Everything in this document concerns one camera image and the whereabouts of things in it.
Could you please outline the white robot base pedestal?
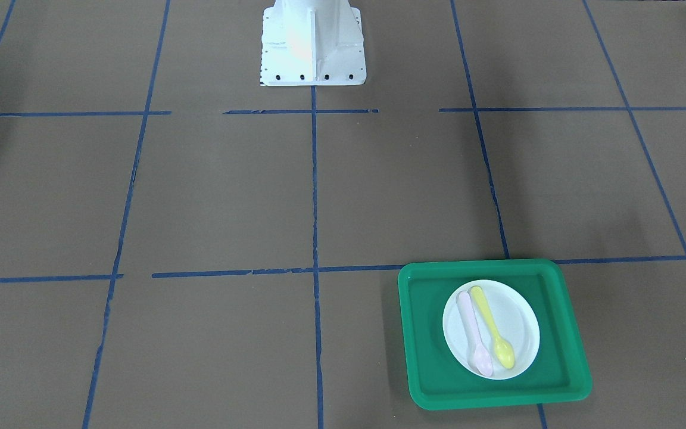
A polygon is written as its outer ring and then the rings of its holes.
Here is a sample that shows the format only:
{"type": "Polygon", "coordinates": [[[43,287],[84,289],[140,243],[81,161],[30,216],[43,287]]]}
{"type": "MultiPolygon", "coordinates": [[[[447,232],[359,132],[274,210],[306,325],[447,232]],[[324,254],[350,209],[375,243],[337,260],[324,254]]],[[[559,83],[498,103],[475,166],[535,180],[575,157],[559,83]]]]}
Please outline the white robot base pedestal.
{"type": "Polygon", "coordinates": [[[348,1],[276,1],[262,14],[260,84],[362,85],[362,16],[348,1]]]}

